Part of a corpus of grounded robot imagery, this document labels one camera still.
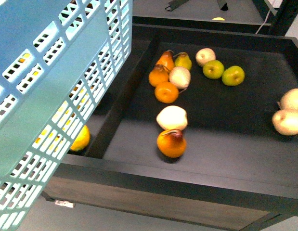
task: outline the cable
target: cable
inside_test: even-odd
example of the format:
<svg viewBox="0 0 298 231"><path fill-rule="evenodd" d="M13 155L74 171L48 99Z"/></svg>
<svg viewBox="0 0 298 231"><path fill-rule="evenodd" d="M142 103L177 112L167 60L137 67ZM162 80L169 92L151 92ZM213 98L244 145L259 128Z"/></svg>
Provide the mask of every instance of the cable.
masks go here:
<svg viewBox="0 0 298 231"><path fill-rule="evenodd" d="M271 9L269 9L268 13L266 14L266 17L265 17L264 22L261 24L261 26L259 27L259 29L256 31L255 34L258 34L259 31L261 30L261 28L264 26L264 24L266 24L266 21L267 21L268 18L269 18L270 12L271 12Z"/></svg>

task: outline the plastic basket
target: plastic basket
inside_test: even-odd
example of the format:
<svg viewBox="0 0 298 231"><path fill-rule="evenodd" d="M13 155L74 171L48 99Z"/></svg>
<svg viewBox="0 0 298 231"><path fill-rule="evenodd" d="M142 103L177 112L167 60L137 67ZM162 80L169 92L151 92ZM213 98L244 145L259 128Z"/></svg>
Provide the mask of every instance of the plastic basket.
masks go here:
<svg viewBox="0 0 298 231"><path fill-rule="evenodd" d="M0 230L16 230L131 51L132 0L0 1Z"/></svg>

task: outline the yellow lemon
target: yellow lemon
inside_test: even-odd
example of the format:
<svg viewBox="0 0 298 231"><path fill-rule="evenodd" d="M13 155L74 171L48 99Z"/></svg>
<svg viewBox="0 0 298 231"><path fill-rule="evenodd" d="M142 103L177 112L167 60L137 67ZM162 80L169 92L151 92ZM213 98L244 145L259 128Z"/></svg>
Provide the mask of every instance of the yellow lemon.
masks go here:
<svg viewBox="0 0 298 231"><path fill-rule="evenodd" d="M81 151L89 145L89 142L90 131L87 125L85 125L74 140L74 143L71 146L71 150L75 152Z"/></svg>

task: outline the apple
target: apple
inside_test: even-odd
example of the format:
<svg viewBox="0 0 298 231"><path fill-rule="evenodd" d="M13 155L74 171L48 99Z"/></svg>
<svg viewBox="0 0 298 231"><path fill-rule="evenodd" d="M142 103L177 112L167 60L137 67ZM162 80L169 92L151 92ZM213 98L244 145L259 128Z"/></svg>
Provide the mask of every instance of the apple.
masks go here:
<svg viewBox="0 0 298 231"><path fill-rule="evenodd" d="M274 113L272 123L280 134L292 136L298 134L298 111L282 109Z"/></svg>
<svg viewBox="0 0 298 231"><path fill-rule="evenodd" d="M191 82L191 73L185 67L176 66L169 73L169 81L178 89L185 89Z"/></svg>
<svg viewBox="0 0 298 231"><path fill-rule="evenodd" d="M187 127L187 113L181 107L167 106L157 115L156 121L164 130L174 128L184 130Z"/></svg>
<svg viewBox="0 0 298 231"><path fill-rule="evenodd" d="M222 82L227 86L236 86L245 79L245 72L239 66L231 66L221 76Z"/></svg>
<svg viewBox="0 0 298 231"><path fill-rule="evenodd" d="M204 64L202 71L207 78L218 79L224 72L224 65L221 61L211 60Z"/></svg>
<svg viewBox="0 0 298 231"><path fill-rule="evenodd" d="M206 62L211 60L216 60L215 52L211 48L203 48L196 54L196 61L201 67L203 67Z"/></svg>
<svg viewBox="0 0 298 231"><path fill-rule="evenodd" d="M286 92L279 102L279 107L280 109L289 108L298 110L298 88Z"/></svg>

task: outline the floor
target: floor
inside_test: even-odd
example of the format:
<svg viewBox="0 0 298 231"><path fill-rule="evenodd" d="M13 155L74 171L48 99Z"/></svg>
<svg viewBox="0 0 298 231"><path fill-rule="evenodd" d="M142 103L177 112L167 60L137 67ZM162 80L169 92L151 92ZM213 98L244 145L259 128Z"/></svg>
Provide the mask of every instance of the floor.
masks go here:
<svg viewBox="0 0 298 231"><path fill-rule="evenodd" d="M145 0L135 0L134 6ZM298 38L298 16L286 36ZM76 204L67 208L39 197L18 231L220 231L218 229L180 223L159 218L118 212L104 208ZM298 217L292 217L264 231L298 231Z"/></svg>
<svg viewBox="0 0 298 231"><path fill-rule="evenodd" d="M169 0L134 0L133 15L159 18L190 19L211 21L222 17L225 22L261 24L259 15L252 0L227 0L228 10L221 11L216 0L189 0L172 12L166 11Z"/></svg>

